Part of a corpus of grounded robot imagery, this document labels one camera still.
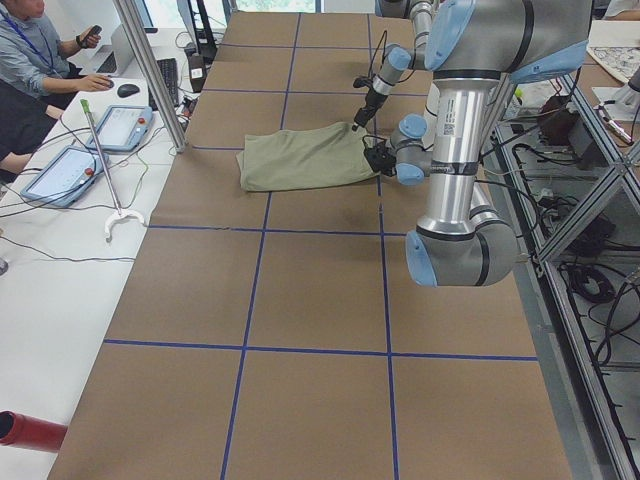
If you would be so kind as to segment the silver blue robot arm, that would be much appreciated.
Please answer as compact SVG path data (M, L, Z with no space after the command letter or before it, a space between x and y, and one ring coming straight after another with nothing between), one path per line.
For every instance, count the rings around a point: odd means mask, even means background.
M354 88L367 88L365 104L356 112L352 130L364 129L370 120L382 108L391 94L393 87L401 82L405 71L425 71L426 48L431 27L440 1L376 1L375 12L379 17L410 20L414 31L414 45L406 49L395 43L386 43L383 34L376 52L382 51L381 66L373 71L373 59L370 61L368 73L358 76Z
M550 80L583 63L588 1L380 1L382 17L411 21L412 49L390 45L353 125L364 127L406 70L432 75L431 120L411 114L365 151L371 168L404 185L427 182L425 213L405 240L412 279L424 286L484 286L502 280L518 253L513 229L476 182L480 149L504 108L502 87Z

